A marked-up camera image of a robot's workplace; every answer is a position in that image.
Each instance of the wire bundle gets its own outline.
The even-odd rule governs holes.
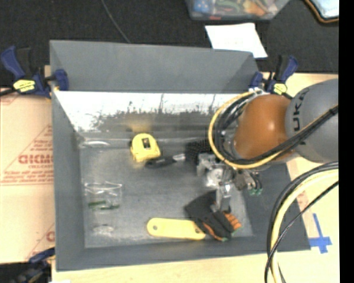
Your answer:
[[[320,117],[313,120],[293,137],[272,148],[271,150],[250,159],[237,158],[224,147],[225,129],[228,128],[231,123],[236,121],[251,99],[261,94],[266,95],[263,91],[256,90],[239,94],[238,96],[228,100],[215,112],[209,124],[208,140],[212,151],[215,153],[217,158],[235,169],[252,169],[259,167],[286,154],[287,152],[292,151],[304,139],[315,132],[323,123],[338,113],[337,104]]]
[[[285,237],[288,230],[292,227],[293,223],[301,217],[312,205],[319,201],[323,196],[329,193],[334,187],[339,184],[339,181],[332,183],[327,187],[319,196],[315,197],[293,220],[279,233],[281,228],[281,223],[283,221],[284,215],[290,205],[296,200],[299,194],[304,192],[306,189],[320,181],[320,178],[325,176],[325,178],[338,177],[339,163],[330,162],[320,165],[294,179],[280,194],[277,199],[273,211],[271,213],[271,219],[267,234],[267,254],[268,260],[265,266],[264,281],[267,283],[268,271],[274,278],[275,283],[285,282],[281,270],[279,268],[277,259],[275,257],[277,248],[280,242]]]

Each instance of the cardboard sheet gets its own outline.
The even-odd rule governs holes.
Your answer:
[[[51,101],[0,100],[0,264],[25,262],[55,244]]]

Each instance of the black electronic device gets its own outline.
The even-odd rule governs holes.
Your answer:
[[[339,20],[340,0],[305,0],[320,22],[330,23]]]

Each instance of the blue clamp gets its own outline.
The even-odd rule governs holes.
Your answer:
[[[10,46],[1,54],[1,61],[4,67],[13,73],[13,88],[20,94],[35,94],[51,98],[51,88],[48,84],[51,80],[58,82],[60,90],[68,90],[69,88],[67,73],[62,69],[56,70],[50,77],[43,77],[40,71],[33,75],[26,74],[17,59],[15,46]]]
[[[256,88],[262,88],[263,75],[261,72],[256,71],[249,83],[249,89],[255,90]]]
[[[9,283],[35,283],[47,271],[49,271],[50,265],[47,262],[47,258],[55,255],[55,248],[46,249],[29,259],[30,267],[20,273],[15,279],[9,281]]]
[[[285,94],[287,90],[286,81],[295,73],[297,67],[298,62],[292,55],[280,55],[276,73],[265,82],[265,91]]]

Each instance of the white paper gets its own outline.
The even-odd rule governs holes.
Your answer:
[[[267,57],[254,23],[207,25],[206,31],[214,49],[249,51],[254,58]]]

